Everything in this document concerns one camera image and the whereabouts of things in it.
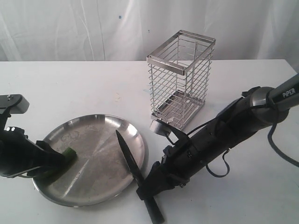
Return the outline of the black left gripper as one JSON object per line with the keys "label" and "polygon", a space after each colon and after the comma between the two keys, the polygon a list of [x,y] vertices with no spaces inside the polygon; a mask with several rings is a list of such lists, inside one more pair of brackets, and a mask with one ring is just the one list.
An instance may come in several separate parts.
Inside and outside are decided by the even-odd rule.
{"label": "black left gripper", "polygon": [[0,132],[0,175],[14,178],[25,177],[37,180],[56,178],[68,168],[63,154],[55,151],[45,141],[36,144],[28,139],[24,130],[8,127]]}

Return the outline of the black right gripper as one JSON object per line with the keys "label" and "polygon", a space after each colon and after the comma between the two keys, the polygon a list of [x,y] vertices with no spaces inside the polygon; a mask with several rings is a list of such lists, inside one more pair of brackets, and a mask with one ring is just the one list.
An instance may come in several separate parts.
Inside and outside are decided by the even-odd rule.
{"label": "black right gripper", "polygon": [[[230,172],[230,166],[225,160],[231,148],[236,143],[236,131],[216,117],[199,126],[189,140],[177,140],[177,145],[164,149],[162,163],[154,163],[149,175],[137,189],[141,200],[149,199],[159,193],[174,189],[176,186],[184,187],[190,178],[202,168],[216,178],[223,178]],[[226,166],[226,173],[219,175],[209,168],[209,163],[219,155]]]}

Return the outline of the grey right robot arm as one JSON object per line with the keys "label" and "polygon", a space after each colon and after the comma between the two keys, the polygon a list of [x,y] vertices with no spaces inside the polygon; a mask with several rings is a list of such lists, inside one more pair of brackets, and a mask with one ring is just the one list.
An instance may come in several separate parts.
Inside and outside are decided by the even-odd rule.
{"label": "grey right robot arm", "polygon": [[217,116],[201,125],[197,132],[184,133],[166,123],[178,140],[167,146],[161,161],[155,162],[137,194],[145,200],[176,186],[185,186],[190,178],[220,154],[228,152],[259,130],[284,121],[290,108],[299,104],[299,76],[277,88],[254,87],[242,93]]}

